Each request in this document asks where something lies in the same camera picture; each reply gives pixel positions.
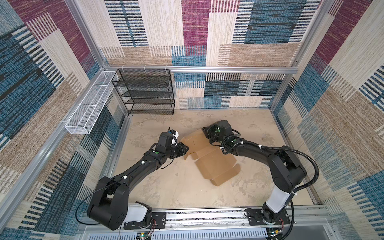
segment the robotic arm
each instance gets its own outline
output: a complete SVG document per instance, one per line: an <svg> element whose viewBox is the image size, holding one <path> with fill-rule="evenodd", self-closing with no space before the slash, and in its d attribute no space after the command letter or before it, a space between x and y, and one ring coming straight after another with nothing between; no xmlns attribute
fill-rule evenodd
<svg viewBox="0 0 384 240"><path fill-rule="evenodd" d="M317 180L318 174L315 174L311 182L296 188L307 175L307 172L294 153L304 157L309 156L288 146L265 147L246 141L240 138L240 133L233 130L227 120L218 121L202 128L202 130L206 138L209 139L210 144L213 145L214 142L221 143L220 148L224 154L231 153L235 156L248 157L269 166L275 187L261 211L263 221L266 224L274 224L278 221L282 211L291 201L294 194ZM316 163L313 160L312 163L314 164L315 172L318 172Z"/></svg>
<svg viewBox="0 0 384 240"><path fill-rule="evenodd" d="M99 190L92 195L87 216L111 230L127 222L125 219L129 213L128 196L132 189L150 173L159 169L168 158L183 156L189 150L183 143L177 143L177 136L178 133L174 130L162 132L158 143L154 144L156 148L152 150L152 145L132 167L112 178L100 179L96 186ZM146 227L150 224L152 209L145 204L139 204L146 209L133 219L140 222L139 226Z"/></svg>

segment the cardboard box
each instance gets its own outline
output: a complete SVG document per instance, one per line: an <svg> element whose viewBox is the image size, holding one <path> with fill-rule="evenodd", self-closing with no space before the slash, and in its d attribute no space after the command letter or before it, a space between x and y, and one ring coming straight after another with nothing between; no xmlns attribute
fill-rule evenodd
<svg viewBox="0 0 384 240"><path fill-rule="evenodd" d="M189 147L184 160L191 156L203 177L220 186L240 172L240 165L232 154L224 155L217 146L209 144L202 130L181 139Z"/></svg>

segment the black mesh shelf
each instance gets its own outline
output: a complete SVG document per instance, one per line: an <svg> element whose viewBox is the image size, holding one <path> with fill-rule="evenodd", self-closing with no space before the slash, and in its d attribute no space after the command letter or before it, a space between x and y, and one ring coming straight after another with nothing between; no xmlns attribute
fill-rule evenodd
<svg viewBox="0 0 384 240"><path fill-rule="evenodd" d="M175 97L170 71L165 69L118 69L112 81L131 114L170 114Z"/></svg>

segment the white wire basket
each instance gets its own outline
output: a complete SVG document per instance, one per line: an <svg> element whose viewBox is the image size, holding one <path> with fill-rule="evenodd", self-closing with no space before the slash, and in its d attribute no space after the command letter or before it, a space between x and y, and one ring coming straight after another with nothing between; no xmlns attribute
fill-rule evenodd
<svg viewBox="0 0 384 240"><path fill-rule="evenodd" d="M89 89L80 105L70 117L65 129L70 134L90 134L109 95L113 90L112 79L118 80L116 72L102 72Z"/></svg>

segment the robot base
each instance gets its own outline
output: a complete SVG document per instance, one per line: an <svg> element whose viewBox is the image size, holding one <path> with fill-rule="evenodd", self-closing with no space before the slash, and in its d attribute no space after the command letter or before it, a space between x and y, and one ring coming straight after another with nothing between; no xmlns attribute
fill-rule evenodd
<svg viewBox="0 0 384 240"><path fill-rule="evenodd" d="M244 213L248 217L248 222L250 226L258 226L258 225L265 225L266 223L263 221L263 214L261 213L262 209L252 209L248 208L244 211ZM281 218L284 221L284 224L290 224L291 220L289 220L287 211L283 209L279 215L279 218ZM275 224L280 225L281 221L278 220Z"/></svg>
<svg viewBox="0 0 384 240"><path fill-rule="evenodd" d="M152 212L152 219L156 221L156 226L155 229L161 229L166 227L166 212ZM139 222L126 222L124 223L124 229L125 230L134 230L134 229L140 229L138 227ZM153 221L151 220L151 223L149 224L148 227L145 229L151 229L153 226Z"/></svg>

